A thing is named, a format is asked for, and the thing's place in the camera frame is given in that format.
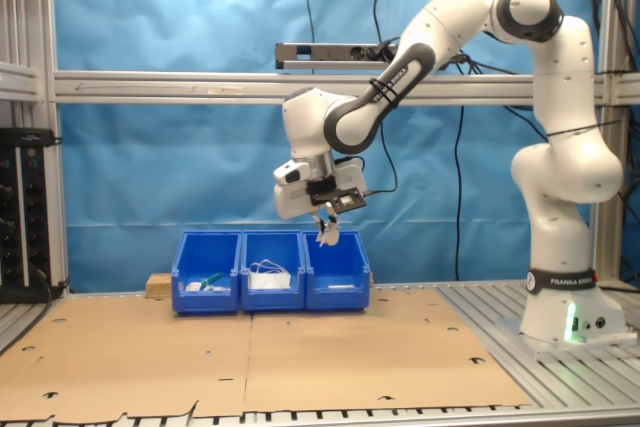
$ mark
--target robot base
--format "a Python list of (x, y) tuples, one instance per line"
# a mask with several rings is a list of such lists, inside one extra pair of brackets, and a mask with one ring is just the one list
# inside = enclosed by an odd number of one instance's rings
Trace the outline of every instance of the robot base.
[(554, 351), (637, 344), (637, 335), (627, 327), (622, 307), (598, 287), (530, 294), (522, 324), (518, 319), (504, 319), (499, 328), (536, 360)]
[(520, 319), (500, 319), (497, 321), (496, 326), (515, 348), (524, 352), (536, 362), (547, 361), (553, 356), (554, 352), (577, 353), (590, 349), (638, 346), (638, 337), (635, 332), (622, 332), (617, 335), (603, 336), (589, 342), (542, 342), (522, 333)]

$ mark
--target cardboard floor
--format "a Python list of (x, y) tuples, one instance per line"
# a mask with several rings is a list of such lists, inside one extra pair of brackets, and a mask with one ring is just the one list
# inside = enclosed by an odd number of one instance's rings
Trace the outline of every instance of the cardboard floor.
[(253, 319), (73, 298), (0, 356), (0, 421), (531, 403), (432, 290), (374, 290), (360, 314)]

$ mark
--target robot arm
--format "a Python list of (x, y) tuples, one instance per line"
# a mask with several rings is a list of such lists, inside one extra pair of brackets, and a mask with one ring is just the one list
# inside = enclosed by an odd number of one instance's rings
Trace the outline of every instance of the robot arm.
[[(366, 205), (366, 184), (355, 162), (336, 166), (331, 150), (366, 150), (387, 116), (424, 77), (440, 68), (479, 32), (503, 42), (545, 42), (559, 29), (556, 0), (432, 0), (403, 32), (389, 67), (359, 97), (304, 89), (283, 104), (292, 160), (274, 172), (278, 213), (312, 213), (329, 243), (337, 215)], [(329, 223), (317, 212), (327, 208)]]
[[(312, 213), (318, 240), (335, 244), (338, 214), (366, 205), (367, 190), (360, 164), (336, 165), (331, 150), (352, 155), (369, 147), (385, 116), (479, 32), (531, 50), (533, 111), (549, 139), (523, 148), (511, 166), (531, 224), (530, 295), (521, 332), (552, 348), (635, 342), (621, 307), (596, 286), (589, 229), (576, 208), (613, 197), (623, 175), (598, 129), (589, 26), (564, 17), (556, 0), (432, 0), (362, 95), (293, 94), (283, 104), (293, 160), (275, 171), (279, 214)], [(328, 224), (318, 217), (323, 208)]]

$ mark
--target blue bin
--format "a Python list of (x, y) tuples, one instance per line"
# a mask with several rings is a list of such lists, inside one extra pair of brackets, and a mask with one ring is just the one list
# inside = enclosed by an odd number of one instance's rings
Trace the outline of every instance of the blue bin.
[[(240, 231), (185, 231), (171, 269), (173, 310), (178, 314), (237, 312)], [(190, 282), (200, 282), (222, 272), (212, 285), (226, 291), (185, 291)]]
[(317, 232), (304, 232), (309, 310), (362, 310), (369, 306), (371, 269), (360, 234), (340, 232), (334, 246), (316, 242)]
[[(247, 312), (304, 309), (306, 268), (300, 231), (247, 230), (242, 244), (242, 309)], [(264, 259), (287, 269), (291, 274), (291, 289), (249, 289), (249, 268)]]

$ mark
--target blue curtain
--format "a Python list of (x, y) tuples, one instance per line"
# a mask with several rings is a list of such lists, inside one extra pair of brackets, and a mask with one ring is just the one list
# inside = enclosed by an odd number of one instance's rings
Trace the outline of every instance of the blue curtain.
[[(400, 35), (429, 0), (379, 0), (384, 38)], [(590, 19), (589, 0), (559, 0)], [(373, 0), (310, 0), (316, 42), (377, 42)], [(274, 72), (277, 42), (311, 40), (306, 0), (55, 0), (60, 69)], [(532, 71), (522, 45), (479, 36), (482, 62)], [(289, 158), (280, 107), (63, 105), (71, 285), (138, 290), (169, 271), (185, 229), (313, 229), (280, 220), (272, 171)], [(403, 107), (385, 133), (395, 194), (344, 216), (360, 230), (377, 282), (453, 279), (460, 109)], [(499, 106), (467, 108), (460, 142), (463, 279), (523, 278), (529, 225), (510, 175), (536, 143)], [(393, 178), (379, 140), (365, 153), (370, 188)]]

